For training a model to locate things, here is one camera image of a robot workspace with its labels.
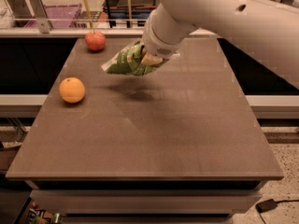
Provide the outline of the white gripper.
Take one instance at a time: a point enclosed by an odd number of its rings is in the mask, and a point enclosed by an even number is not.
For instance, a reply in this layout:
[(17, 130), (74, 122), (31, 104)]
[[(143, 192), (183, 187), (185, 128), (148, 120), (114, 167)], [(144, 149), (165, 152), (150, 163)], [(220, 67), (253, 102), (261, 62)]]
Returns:
[(142, 39), (147, 53), (141, 64), (152, 66), (169, 59), (186, 36), (187, 31), (164, 9), (153, 10), (144, 26)]

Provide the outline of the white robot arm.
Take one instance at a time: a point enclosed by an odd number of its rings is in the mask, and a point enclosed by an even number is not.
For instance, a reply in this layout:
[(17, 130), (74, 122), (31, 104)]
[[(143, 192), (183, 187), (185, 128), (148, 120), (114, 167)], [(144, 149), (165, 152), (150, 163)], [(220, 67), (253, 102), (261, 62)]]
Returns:
[(299, 10), (269, 0), (160, 0), (144, 27), (146, 50), (170, 58), (202, 28), (299, 88)]

